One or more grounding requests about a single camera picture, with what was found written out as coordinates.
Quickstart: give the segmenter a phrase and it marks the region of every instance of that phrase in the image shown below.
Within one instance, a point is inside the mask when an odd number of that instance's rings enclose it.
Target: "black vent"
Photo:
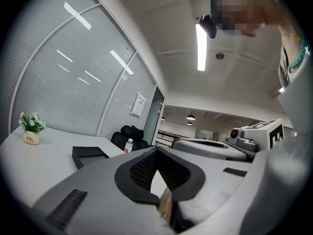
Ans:
[[[73,190],[64,200],[46,217],[46,221],[55,228],[63,231],[82,204],[87,192]]]

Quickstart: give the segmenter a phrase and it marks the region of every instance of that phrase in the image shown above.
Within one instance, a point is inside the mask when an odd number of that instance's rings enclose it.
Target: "black tray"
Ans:
[[[80,169],[81,167],[95,161],[108,159],[109,156],[105,154],[99,147],[73,146],[72,158],[77,169]]]

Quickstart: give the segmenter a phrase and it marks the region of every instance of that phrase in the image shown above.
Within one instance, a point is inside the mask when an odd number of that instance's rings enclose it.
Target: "potted plant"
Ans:
[[[37,113],[34,113],[33,116],[26,116],[24,112],[21,113],[19,119],[19,124],[21,128],[24,129],[23,140],[28,144],[39,144],[40,135],[39,133],[45,128],[45,123],[39,119]]]

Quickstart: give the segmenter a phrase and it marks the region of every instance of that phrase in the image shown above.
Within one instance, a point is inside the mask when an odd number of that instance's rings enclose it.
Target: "paper sign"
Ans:
[[[135,101],[135,104],[134,104],[134,107],[132,110],[132,114],[140,117],[142,110],[143,110],[143,107],[145,105],[145,102],[146,102],[146,98],[141,93],[138,92],[138,96],[137,96],[137,99]]]

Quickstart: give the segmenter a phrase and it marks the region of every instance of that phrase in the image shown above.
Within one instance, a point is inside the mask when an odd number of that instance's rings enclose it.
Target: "black chair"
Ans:
[[[135,126],[125,125],[122,127],[121,132],[115,132],[111,138],[111,143],[115,144],[121,150],[124,150],[128,139],[133,140],[132,151],[148,148],[153,145],[148,145],[143,139],[143,130],[137,129]]]

